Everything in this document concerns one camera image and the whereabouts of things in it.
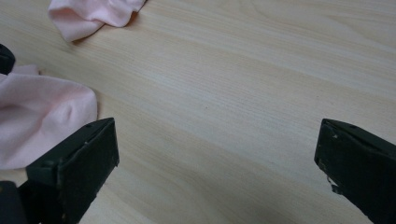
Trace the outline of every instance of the dark green object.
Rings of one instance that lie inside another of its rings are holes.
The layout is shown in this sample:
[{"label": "dark green object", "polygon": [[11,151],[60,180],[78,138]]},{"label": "dark green object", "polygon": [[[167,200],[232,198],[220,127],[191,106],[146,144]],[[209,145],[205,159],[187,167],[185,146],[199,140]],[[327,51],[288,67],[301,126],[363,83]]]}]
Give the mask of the dark green object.
[{"label": "dark green object", "polygon": [[[23,214],[29,224],[79,223],[119,162],[114,119],[85,125],[26,167],[28,180],[18,188],[20,197],[0,197],[0,208],[12,203],[24,212],[0,213],[0,223],[26,224],[15,221]],[[7,182],[1,185],[16,191]]]},{"label": "dark green object", "polygon": [[0,74],[8,75],[14,67],[15,57],[12,52],[0,44]]},{"label": "dark green object", "polygon": [[337,120],[321,123],[318,167],[375,224],[396,223],[396,146]]}]

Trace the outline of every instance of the light wood grain surface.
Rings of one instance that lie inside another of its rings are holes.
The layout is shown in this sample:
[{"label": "light wood grain surface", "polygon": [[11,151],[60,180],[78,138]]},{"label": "light wood grain surface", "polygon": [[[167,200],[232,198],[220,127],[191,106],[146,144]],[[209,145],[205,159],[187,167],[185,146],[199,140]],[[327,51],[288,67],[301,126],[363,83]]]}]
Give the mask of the light wood grain surface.
[{"label": "light wood grain surface", "polygon": [[81,223],[370,223],[313,158],[323,118],[396,144],[396,1],[148,0],[71,44],[49,3],[0,0],[0,42],[116,120]]}]

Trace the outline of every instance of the pink cloth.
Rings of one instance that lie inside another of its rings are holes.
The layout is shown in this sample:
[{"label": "pink cloth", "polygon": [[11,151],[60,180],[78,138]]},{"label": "pink cloth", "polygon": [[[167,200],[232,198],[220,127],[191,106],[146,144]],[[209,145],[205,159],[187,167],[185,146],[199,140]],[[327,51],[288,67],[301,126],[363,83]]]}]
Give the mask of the pink cloth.
[{"label": "pink cloth", "polygon": [[97,119],[92,90],[14,67],[0,74],[0,169],[22,168]]},{"label": "pink cloth", "polygon": [[49,18],[64,40],[73,41],[95,33],[105,23],[122,27],[140,10],[145,0],[52,0]]}]

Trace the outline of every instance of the wood grain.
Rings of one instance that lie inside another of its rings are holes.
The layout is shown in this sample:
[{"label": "wood grain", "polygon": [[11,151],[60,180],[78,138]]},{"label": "wood grain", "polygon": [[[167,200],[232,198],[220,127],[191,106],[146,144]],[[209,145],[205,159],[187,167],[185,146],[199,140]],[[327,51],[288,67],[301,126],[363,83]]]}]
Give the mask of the wood grain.
[{"label": "wood grain", "polygon": [[116,119],[120,167],[81,223],[370,223],[313,157],[323,118],[396,144],[395,1],[148,0],[75,43],[49,3],[0,0],[0,41]]}]

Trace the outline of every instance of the pink fabric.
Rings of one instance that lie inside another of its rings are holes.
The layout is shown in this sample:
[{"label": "pink fabric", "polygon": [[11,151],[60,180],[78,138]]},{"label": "pink fabric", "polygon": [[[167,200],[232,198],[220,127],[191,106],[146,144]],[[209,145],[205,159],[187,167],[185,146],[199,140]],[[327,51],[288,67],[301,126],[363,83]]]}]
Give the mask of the pink fabric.
[{"label": "pink fabric", "polygon": [[38,74],[34,65],[0,74],[0,169],[22,168],[97,119],[92,90]]},{"label": "pink fabric", "polygon": [[105,23],[122,27],[145,0],[52,0],[49,18],[64,40],[73,41],[95,33]]}]

